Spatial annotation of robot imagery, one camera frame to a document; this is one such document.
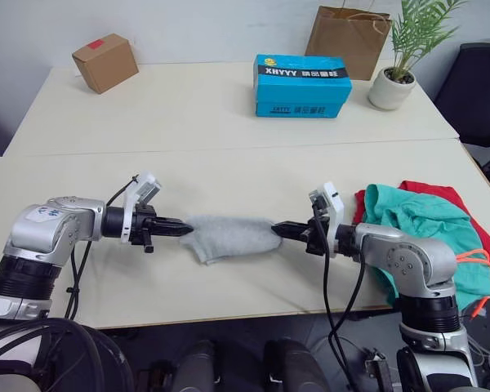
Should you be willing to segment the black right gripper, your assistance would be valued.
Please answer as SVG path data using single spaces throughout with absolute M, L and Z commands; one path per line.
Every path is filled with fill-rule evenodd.
M 323 256 L 328 247 L 329 221 L 328 216 L 312 217 L 307 223 L 286 220 L 272 225 L 271 229 L 281 238 L 306 243 L 307 253 Z

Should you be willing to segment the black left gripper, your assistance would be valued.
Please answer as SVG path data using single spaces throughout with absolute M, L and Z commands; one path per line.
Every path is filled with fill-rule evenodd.
M 136 204 L 132 214 L 130 244 L 142 246 L 144 253 L 153 253 L 154 245 L 151 237 L 158 235 L 161 224 L 169 227 L 162 230 L 162 236 L 182 237 L 194 231 L 191 225 L 180 219 L 160 218 L 152 206 Z

